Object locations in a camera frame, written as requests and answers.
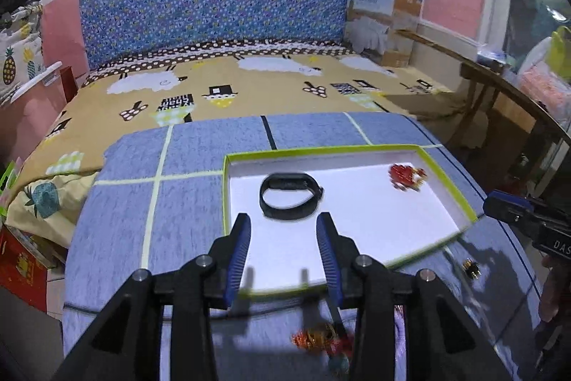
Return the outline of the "red gold knot ornament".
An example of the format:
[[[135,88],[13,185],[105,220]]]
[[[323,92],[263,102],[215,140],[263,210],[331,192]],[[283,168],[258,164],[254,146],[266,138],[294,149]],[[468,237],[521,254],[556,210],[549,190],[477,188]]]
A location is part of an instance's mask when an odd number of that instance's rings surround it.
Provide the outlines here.
[[[325,353],[330,358],[347,356],[353,353],[354,335],[344,326],[322,323],[310,329],[304,329],[291,336],[291,342],[308,353]]]

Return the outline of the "red bead hair clip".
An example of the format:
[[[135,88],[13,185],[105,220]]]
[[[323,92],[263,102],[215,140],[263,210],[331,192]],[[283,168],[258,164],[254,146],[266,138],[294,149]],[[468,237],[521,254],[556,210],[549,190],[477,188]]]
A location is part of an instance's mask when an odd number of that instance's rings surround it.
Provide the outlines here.
[[[419,190],[428,177],[424,169],[406,164],[392,164],[388,173],[397,190]]]

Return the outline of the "black wristband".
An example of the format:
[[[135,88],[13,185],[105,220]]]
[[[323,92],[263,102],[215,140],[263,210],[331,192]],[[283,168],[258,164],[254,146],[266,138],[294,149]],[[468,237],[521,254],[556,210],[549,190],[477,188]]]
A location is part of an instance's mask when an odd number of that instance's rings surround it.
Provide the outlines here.
[[[307,173],[272,173],[262,181],[258,200],[267,219],[295,221],[310,217],[323,194],[323,187]]]

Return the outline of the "black cord round charm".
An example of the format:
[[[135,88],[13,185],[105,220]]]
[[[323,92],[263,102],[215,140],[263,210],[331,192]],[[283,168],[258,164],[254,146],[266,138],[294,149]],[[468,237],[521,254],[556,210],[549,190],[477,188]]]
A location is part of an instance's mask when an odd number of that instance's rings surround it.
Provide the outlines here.
[[[328,369],[338,378],[347,377],[350,369],[350,354],[347,351],[332,353],[329,356]]]

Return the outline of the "green shallow cardboard box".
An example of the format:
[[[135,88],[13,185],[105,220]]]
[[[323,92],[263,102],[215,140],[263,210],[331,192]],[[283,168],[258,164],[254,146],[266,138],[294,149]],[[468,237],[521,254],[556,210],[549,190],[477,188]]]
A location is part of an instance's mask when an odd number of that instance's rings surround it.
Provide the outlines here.
[[[419,190],[397,190],[392,164],[422,168]],[[318,209],[303,220],[264,217],[259,188],[272,173],[302,172],[323,187]],[[441,247],[476,223],[477,215],[443,169],[421,146],[338,146],[230,154],[223,166],[223,227],[238,214],[252,233],[240,290],[255,297],[296,294],[325,282],[317,217],[331,214],[340,234],[387,267]]]

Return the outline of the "pink patterned package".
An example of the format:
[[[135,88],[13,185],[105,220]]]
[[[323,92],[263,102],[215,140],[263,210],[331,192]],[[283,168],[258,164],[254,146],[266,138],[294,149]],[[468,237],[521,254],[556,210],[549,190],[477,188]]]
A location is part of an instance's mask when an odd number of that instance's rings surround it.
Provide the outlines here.
[[[563,118],[570,112],[570,86],[545,62],[520,71],[518,86],[531,99],[544,104],[553,117]]]

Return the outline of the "wooden table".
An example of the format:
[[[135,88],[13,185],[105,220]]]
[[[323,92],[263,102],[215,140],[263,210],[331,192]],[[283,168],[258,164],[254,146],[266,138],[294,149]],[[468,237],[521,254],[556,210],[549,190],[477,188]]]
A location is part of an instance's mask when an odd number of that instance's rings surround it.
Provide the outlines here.
[[[397,34],[460,63],[461,78],[469,81],[462,118],[445,147],[468,164],[476,181],[490,191],[521,194],[535,187],[540,165],[556,143],[570,143],[563,127],[536,101],[505,80],[497,67],[485,67],[412,31]],[[465,138],[479,114],[488,118],[484,142],[469,149]]]

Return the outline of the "red box on floor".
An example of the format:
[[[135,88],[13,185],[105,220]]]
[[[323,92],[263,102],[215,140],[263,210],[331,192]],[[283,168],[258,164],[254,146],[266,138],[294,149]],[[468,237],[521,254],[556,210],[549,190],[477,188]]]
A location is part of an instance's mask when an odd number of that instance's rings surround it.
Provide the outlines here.
[[[15,239],[1,229],[0,283],[23,302],[46,312],[47,269]]]

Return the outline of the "yellow green bag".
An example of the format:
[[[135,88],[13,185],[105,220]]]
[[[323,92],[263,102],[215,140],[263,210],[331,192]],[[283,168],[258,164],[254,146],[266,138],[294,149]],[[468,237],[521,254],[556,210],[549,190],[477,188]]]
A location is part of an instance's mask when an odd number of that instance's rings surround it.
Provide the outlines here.
[[[551,37],[547,63],[556,72],[563,72],[570,67],[570,29],[559,26]]]

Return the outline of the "cardboard box with picture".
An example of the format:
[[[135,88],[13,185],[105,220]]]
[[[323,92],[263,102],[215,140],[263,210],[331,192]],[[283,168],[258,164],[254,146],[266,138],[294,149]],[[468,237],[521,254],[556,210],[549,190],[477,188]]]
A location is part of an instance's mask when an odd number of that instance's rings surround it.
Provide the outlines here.
[[[415,33],[423,0],[348,0],[344,42],[385,67],[407,67],[413,41],[398,34]]]

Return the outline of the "pink storage box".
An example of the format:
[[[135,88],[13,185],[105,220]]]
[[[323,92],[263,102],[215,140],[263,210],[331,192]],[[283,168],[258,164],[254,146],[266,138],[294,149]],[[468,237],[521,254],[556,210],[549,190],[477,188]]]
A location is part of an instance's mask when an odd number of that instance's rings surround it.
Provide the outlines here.
[[[1,165],[25,160],[40,144],[66,105],[61,62],[22,85],[1,107]]]

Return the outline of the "tan cartoon bed sheet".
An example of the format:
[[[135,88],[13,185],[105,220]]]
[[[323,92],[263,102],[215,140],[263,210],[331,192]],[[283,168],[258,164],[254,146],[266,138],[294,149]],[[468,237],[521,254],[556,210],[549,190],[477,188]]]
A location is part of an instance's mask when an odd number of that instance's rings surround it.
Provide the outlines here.
[[[137,54],[93,71],[23,164],[7,224],[69,247],[106,149],[140,140],[126,176],[148,178],[150,132],[196,121],[289,113],[385,111],[435,120],[461,99],[412,67],[383,67],[330,41],[203,42]]]

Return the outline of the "pineapple print bag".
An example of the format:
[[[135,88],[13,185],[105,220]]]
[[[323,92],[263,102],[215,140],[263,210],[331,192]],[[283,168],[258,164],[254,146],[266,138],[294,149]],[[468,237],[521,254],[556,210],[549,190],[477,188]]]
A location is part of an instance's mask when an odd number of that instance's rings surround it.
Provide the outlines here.
[[[31,2],[1,17],[1,104],[45,70],[42,4]]]

